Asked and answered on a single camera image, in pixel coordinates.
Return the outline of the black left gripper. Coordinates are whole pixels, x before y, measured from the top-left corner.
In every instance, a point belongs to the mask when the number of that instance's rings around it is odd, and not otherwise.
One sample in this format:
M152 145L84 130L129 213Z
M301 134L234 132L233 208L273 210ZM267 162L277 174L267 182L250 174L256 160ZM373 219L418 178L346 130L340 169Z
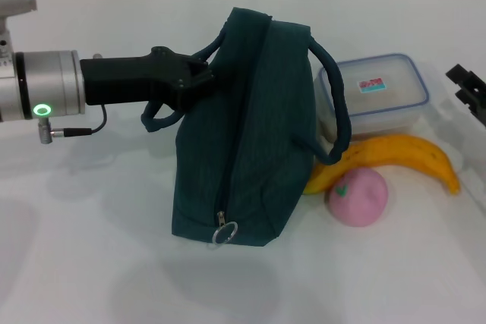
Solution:
M216 87L207 61L165 46L138 57L81 59L80 69L88 105L161 102L177 111L188 85L190 90Z

